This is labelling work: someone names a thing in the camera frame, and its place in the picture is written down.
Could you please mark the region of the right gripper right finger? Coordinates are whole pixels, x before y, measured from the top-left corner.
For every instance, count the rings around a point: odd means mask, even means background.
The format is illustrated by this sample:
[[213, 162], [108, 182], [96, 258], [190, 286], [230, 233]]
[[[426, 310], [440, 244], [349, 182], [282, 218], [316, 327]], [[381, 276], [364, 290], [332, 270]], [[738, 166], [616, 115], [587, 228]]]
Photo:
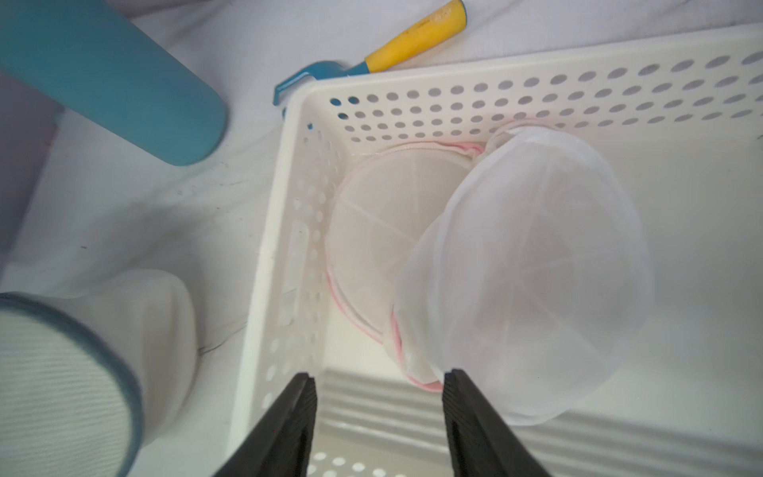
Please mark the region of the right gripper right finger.
[[445, 375], [442, 405], [456, 476], [550, 477], [466, 372]]

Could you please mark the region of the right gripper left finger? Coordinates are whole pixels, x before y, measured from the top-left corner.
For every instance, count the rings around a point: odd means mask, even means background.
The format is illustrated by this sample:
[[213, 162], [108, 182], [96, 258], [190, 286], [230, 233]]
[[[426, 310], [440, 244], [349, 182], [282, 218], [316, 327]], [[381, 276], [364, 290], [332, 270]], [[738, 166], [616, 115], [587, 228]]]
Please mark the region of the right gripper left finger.
[[315, 380], [294, 375], [218, 477], [299, 477], [307, 474], [317, 413]]

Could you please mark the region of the pink trimmed laundry bag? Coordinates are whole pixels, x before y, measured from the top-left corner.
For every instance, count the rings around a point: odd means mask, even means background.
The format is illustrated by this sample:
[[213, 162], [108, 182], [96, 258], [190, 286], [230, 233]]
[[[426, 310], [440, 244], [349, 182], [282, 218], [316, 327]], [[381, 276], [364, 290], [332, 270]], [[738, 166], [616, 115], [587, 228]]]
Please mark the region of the pink trimmed laundry bag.
[[482, 155], [474, 142], [414, 142], [376, 153], [334, 195], [325, 238], [329, 289], [345, 317], [415, 386], [442, 390], [393, 312], [395, 280], [425, 230]]

